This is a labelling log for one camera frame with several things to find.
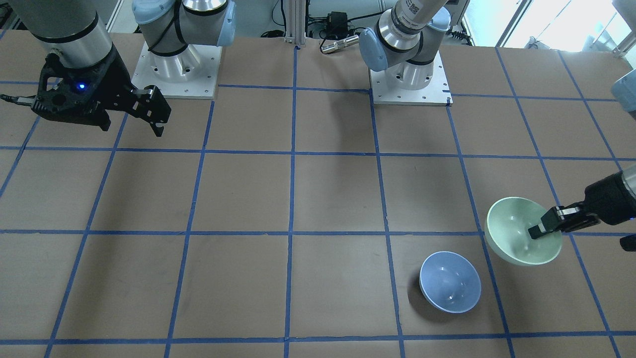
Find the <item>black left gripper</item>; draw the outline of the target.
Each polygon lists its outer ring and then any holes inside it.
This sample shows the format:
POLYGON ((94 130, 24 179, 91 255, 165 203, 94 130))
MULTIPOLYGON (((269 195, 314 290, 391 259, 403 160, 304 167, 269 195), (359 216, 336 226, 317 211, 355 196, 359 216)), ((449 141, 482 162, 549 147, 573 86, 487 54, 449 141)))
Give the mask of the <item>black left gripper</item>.
MULTIPOLYGON (((616 226, 635 216, 635 173, 618 172, 587 186, 584 202, 550 208, 528 233, 536 240, 551 233, 572 233, 595 226, 599 220, 616 226)), ((626 252, 635 252, 636 234, 620 238, 620 246, 626 252)))

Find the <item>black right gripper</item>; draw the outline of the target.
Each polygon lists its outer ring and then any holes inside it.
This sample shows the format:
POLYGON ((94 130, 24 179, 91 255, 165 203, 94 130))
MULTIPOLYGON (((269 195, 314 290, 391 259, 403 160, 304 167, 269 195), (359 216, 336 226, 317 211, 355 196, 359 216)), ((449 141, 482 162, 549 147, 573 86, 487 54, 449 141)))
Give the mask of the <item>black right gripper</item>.
POLYGON ((39 77, 38 93, 30 106, 41 118, 68 124, 94 125, 109 131, 108 110, 130 113, 161 137, 172 108, 157 86, 135 89, 116 48, 97 64, 72 69, 51 50, 39 77))

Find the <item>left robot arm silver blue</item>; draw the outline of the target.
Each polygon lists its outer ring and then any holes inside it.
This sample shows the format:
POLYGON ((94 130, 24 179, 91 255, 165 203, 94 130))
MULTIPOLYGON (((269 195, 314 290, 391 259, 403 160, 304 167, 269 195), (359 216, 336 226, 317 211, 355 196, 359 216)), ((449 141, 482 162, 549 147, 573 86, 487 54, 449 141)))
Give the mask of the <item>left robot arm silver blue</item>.
MULTIPOLYGON (((380 14, 375 27, 359 34, 372 89, 383 104, 446 105, 445 73, 439 55, 451 15, 443 0, 398 0, 380 14)), ((635 168, 629 167, 587 186, 585 197, 568 206, 544 209, 522 197, 500 199, 490 207, 486 240, 503 259, 526 265, 530 258, 556 256, 561 235, 600 222, 616 226, 636 214, 635 168)))

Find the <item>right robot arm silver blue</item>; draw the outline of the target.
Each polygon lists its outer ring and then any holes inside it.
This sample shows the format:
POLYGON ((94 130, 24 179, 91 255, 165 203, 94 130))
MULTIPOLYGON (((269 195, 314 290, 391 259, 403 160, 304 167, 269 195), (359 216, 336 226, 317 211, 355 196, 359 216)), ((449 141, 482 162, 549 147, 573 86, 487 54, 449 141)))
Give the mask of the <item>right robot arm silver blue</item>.
POLYGON ((234 0, 10 0, 45 49, 34 95, 7 95, 48 121, 108 131, 120 111, 163 134, 169 99, 212 99, 234 0))

